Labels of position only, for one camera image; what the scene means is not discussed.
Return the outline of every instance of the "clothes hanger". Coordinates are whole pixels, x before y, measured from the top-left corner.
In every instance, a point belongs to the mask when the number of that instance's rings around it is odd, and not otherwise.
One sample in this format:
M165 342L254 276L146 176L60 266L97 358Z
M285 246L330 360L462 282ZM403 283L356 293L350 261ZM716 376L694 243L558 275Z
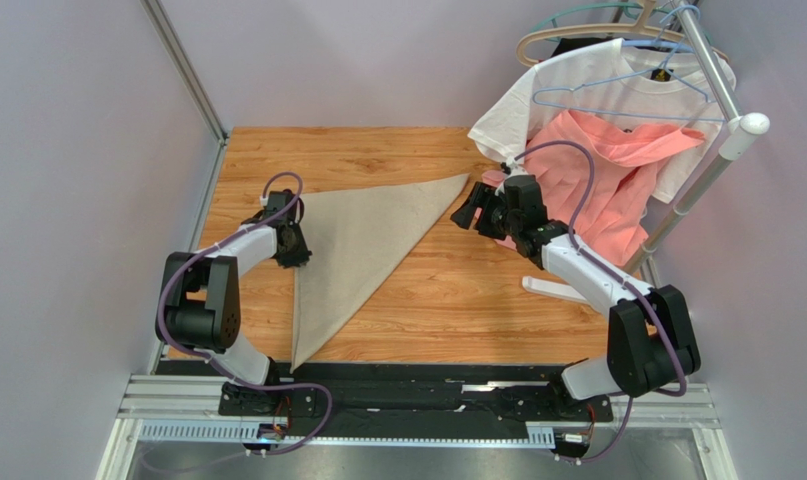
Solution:
M661 28L649 26L647 23L649 17L651 17L651 14L654 11L655 4L657 2L656 0L639 0L639 1L642 4L641 6L643 10L637 17L637 21L634 22L633 24L595 23L590 25L575 25L570 27L550 28L548 30L542 30L539 32L530 33L526 35L524 38L522 38L520 42L518 42L518 47L516 48L516 56L518 57L518 61L521 62L523 65L532 67L533 65L539 63L539 61L527 56L525 51L527 50L528 45L530 45L533 42L538 42L540 40L568 37L572 35L593 35L593 34L640 35L644 37L653 37L668 40L670 42L680 42L684 39L684 35L681 33L665 31L664 29ZM716 48L714 49L714 51L717 52L720 55L720 57L725 59L726 62L728 62L728 56L725 53L721 52Z
M682 6L678 7L678 8L673 9L671 12L669 12L663 19L661 19L661 22L664 22L664 21L672 18L672 16L676 12L678 12L680 10L694 10L695 12L697 12L697 16L701 15L701 12L699 11L699 9L696 6L694 6L694 5L682 5ZM598 80L598 81L595 81L595 82L583 83L583 84L581 84L581 85L579 85L577 87L548 87L548 88L541 88L541 89L533 92L533 97L531 98L531 100L536 105L564 108L564 109L568 109L568 110L576 110L576 111L579 111L579 112L586 112L586 113L596 113L596 114L600 114L600 115L619 115L619 116L623 116L623 117L652 118L652 119L656 119L656 120L678 120L678 121L699 121L699 122L725 123L726 120L724 118L676 117L676 116L667 116L667 115L626 113L626 112L618 112L618 111L615 111L615 110L600 110L600 109L596 109L596 108L573 107L573 106L569 106L569 105L563 105L561 103L543 101L543 100L539 100L539 99L536 98L540 93L556 92L556 91L574 93L574 92L577 92L578 90L581 90L583 88L593 87L593 86L596 86L596 85L603 85L603 84L606 84L606 83L611 83L611 82L615 82L615 81L619 81L619 80L623 80L623 79L631 78L631 77L637 77L637 76L641 76L641 75L644 76L644 75L646 75L648 73L651 73L651 72L653 72L655 70L664 70L669 75L671 75L672 78L677 79L678 81L680 81L684 85L687 85L691 89L693 89L693 90L697 91L698 93L700 93L701 95L703 95L705 97L705 103L715 103L716 100L712 100L712 97L707 92L701 90L700 88L696 87L695 85L691 84L690 82L687 82L683 78L675 75L675 73L672 72L672 70L667 68L667 64L668 64L669 60L675 55L676 52L678 52L679 50L681 50L681 49L683 49L685 47L683 45L684 40L682 39L681 41L679 41L676 44L670 44L671 42L661 42L659 40L660 37L663 37L663 34L661 34L658 38L655 38L654 40L651 40L651 41L648 41L648 40L628 40L628 41L623 42L623 46L655 46L655 47L672 48L672 51L666 56L666 58L663 59L663 61L660 63L660 65L658 65L655 68L648 68L648 69L643 70L641 72L633 72L633 73L629 73L627 75L620 75L620 76L608 78L608 79L605 79L605 80Z
M622 10L622 14L625 15L625 17L630 18L631 20L636 20L637 18L639 18L640 15L639 13L632 14L631 10L636 10L638 8L641 9L643 8L643 6L640 5L639 3L627 3L627 2L607 2L607 3L594 3L592 5L581 5L578 7L570 8L568 10L563 10L560 13L557 13L555 15L546 18L545 20L542 20L541 22L537 23L536 26L531 28L529 33L535 33L540 30L544 30L549 23L551 24L551 28L558 28L559 25L557 25L557 19L565 17L566 15L571 15L573 13L578 12L586 12L589 10L600 10L602 8L618 8ZM655 13L667 14L669 12L670 10L667 8L655 7L654 10L652 10L652 15L654 15ZM708 43L711 43L711 39L708 37L708 34L704 32L703 34L705 35L705 38L708 40ZM560 38L554 37L554 38L547 38L546 40L548 40L549 42L559 42Z

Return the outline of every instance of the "gray wall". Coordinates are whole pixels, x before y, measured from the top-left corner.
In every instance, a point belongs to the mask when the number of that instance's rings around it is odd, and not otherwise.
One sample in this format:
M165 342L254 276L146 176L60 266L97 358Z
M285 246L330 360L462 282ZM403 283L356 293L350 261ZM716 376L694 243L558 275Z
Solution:
M522 35L578 0L164 4L228 128L469 126L524 72Z
M0 2L0 478L95 475L215 150L138 1Z
M807 478L807 1L703 2L766 138L734 164L656 256L690 302L743 479Z

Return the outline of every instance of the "black shirt tag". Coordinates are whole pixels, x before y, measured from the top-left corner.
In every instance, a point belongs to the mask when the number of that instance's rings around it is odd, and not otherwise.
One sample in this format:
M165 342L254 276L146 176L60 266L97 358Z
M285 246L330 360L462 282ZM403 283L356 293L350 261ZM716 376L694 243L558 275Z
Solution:
M672 78L672 75L662 68L656 68L652 70L652 74L649 78L657 82L668 82L669 79Z

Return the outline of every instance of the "white t-shirt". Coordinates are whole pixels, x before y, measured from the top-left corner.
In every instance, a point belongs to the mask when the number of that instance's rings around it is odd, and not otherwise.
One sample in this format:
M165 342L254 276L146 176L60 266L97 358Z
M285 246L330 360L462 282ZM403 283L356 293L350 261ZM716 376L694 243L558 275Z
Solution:
M477 144L483 155L503 162L523 152L528 139L547 125L561 108L533 103L534 92L547 87L578 87L583 83L628 75L660 65L668 54L633 47L622 48L622 39L600 43L564 53L535 65L504 94L471 128L468 136ZM720 58L723 72L735 84L734 72ZM660 82L648 75L638 75L584 87L574 93L552 91L540 93L537 99L574 107L595 108L625 113L667 115L690 118L717 118L723 114L714 103L710 86L702 73L696 56L691 53L675 54L669 68L686 82L708 93L705 97L679 82L676 78ZM644 123L669 123L689 127L705 134L705 142L693 149L674 155L657 177L652 194L658 200L671 202L678 190L702 160L722 122L658 120L621 115L597 116L621 129L635 129Z

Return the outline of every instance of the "white plastic piece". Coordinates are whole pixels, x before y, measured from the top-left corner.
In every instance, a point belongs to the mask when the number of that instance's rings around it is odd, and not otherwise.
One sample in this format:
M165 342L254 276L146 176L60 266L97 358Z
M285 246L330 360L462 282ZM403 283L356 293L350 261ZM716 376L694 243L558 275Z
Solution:
M523 277L521 286L530 293L544 295L546 297L559 298L577 303L589 303L574 287L562 283L540 280L533 277Z
M567 433L563 435L563 440L569 443L583 443L583 435L577 433Z
M495 195L503 193L504 182L507 181L507 178L517 177L519 175L530 175L524 168L524 158L516 161L514 157L509 157L504 161L504 164L507 166L507 168L509 168L510 173L504 178L504 181L498 185L498 188L495 189Z
M542 265L549 273L562 278L574 287L578 293L586 298L592 308L602 314L604 318L609 317L610 307L616 305L619 300L634 300L636 298L624 287L624 283L631 283L643 295L651 291L651 285L642 280L637 280L613 266L613 264L589 248L579 236L576 235L575 239L581 248L591 253L612 270L619 272L621 279L619 281L614 280L585 256L578 253L575 247L572 246L568 234L555 238L542 249Z
M562 377L569 395L575 400L586 400L622 390L610 375L607 357L604 355L566 367Z
M731 133L719 150L719 155L726 160L740 158L755 140L770 130L770 119L763 113L747 113L728 122Z
M231 242L227 247L208 255L208 258L221 255L237 257L237 275L242 277L255 265L275 255L277 248L276 230L261 227Z
M237 335L234 345L225 353L207 351L234 377L254 385L263 385L270 369L270 359L249 343L242 333Z

